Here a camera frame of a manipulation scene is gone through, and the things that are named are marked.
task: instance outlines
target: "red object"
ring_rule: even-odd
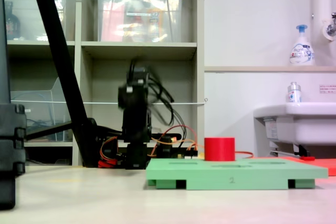
[[[235,160],[234,137],[206,137],[204,143],[204,159],[206,161]]]
[[[314,161],[315,157],[300,157],[300,159],[303,161]]]
[[[100,160],[98,161],[98,168],[114,168],[118,163],[118,160],[112,159],[109,161]]]

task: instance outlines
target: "sticker label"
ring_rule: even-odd
[[[127,16],[145,16],[145,17],[150,17],[150,13],[126,13]]]
[[[314,51],[308,45],[296,44],[289,58],[290,63],[304,63],[314,59]]]
[[[320,85],[320,94],[336,94],[336,85]]]
[[[265,122],[267,138],[278,139],[277,123],[275,121]]]

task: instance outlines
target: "shelf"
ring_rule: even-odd
[[[72,147],[72,142],[25,142],[25,147]]]
[[[192,60],[197,43],[83,41],[82,48],[93,59]]]
[[[204,67],[205,72],[336,72],[336,66]]]
[[[68,41],[70,57],[75,57],[75,42]],[[8,40],[8,55],[15,59],[51,59],[48,41]]]

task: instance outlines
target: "green board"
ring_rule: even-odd
[[[157,189],[249,190],[314,188],[328,169],[280,158],[208,162],[200,159],[152,159],[146,169]]]

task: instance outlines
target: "clear plastic bin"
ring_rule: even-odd
[[[27,116],[27,133],[70,121],[70,115],[65,102],[63,90],[57,78],[51,90],[11,91],[12,103],[22,104]],[[33,140],[39,142],[58,141],[71,142],[72,131],[67,130]]]
[[[182,0],[98,0],[98,41],[181,42]]]
[[[55,0],[66,40],[75,38],[75,2]],[[7,39],[48,41],[36,0],[5,0],[5,9]]]

